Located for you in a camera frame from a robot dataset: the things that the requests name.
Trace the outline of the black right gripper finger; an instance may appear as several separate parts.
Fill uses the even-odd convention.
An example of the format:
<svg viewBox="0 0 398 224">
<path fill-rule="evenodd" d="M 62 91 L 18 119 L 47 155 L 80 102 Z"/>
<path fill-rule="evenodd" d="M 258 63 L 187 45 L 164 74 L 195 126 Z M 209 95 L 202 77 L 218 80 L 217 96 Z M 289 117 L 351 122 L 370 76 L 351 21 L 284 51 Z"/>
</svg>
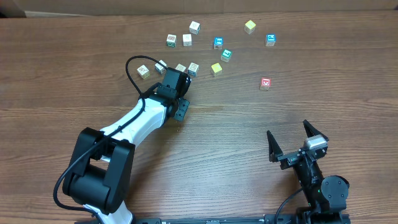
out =
<svg viewBox="0 0 398 224">
<path fill-rule="evenodd" d="M 267 140 L 269 144 L 269 160 L 271 162 L 278 162 L 279 157 L 283 156 L 284 153 L 270 131 L 267 131 Z"/>
<path fill-rule="evenodd" d="M 322 137 L 323 137 L 326 141 L 329 140 L 329 138 L 328 138 L 326 135 L 324 135 L 324 134 L 323 134 L 322 132 L 320 132 L 317 128 L 315 128 L 314 126 L 312 126 L 312 125 L 310 124 L 310 122 L 307 121 L 306 119 L 303 120 L 303 126 L 304 126 L 304 128 L 305 128 L 305 132 L 306 132 L 308 138 L 314 137 L 314 136 L 317 136 L 317 135 L 322 135 Z"/>
</svg>

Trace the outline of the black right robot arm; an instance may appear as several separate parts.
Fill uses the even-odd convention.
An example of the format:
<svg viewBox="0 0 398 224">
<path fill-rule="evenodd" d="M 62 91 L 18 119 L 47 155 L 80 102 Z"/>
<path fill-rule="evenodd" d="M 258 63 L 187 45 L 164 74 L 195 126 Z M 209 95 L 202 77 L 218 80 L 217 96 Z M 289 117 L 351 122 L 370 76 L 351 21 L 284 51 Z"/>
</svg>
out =
<svg viewBox="0 0 398 224">
<path fill-rule="evenodd" d="M 339 175 L 324 177 L 317 163 L 326 156 L 329 138 L 314 128 L 306 119 L 303 126 L 307 134 L 302 147 L 296 152 L 284 154 L 273 134 L 267 132 L 269 160 L 280 162 L 282 170 L 293 168 L 300 188 L 286 198 L 274 215 L 265 215 L 265 223 L 313 223 L 349 224 L 346 209 L 349 182 Z M 300 192 L 307 199 L 307 207 L 299 207 L 294 214 L 281 215 L 285 204 Z"/>
</svg>

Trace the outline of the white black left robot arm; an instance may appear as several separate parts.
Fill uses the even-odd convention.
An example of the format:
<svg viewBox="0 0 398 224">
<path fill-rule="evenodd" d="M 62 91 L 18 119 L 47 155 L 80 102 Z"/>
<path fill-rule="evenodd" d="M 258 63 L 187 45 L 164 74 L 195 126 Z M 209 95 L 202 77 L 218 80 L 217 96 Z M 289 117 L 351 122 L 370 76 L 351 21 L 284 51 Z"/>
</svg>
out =
<svg viewBox="0 0 398 224">
<path fill-rule="evenodd" d="M 182 121 L 189 106 L 184 95 L 192 79 L 168 68 L 164 79 L 143 93 L 120 120 L 78 136 L 69 166 L 57 184 L 65 195 L 90 212 L 95 223 L 135 223 L 124 202 L 137 146 L 169 118 Z"/>
</svg>

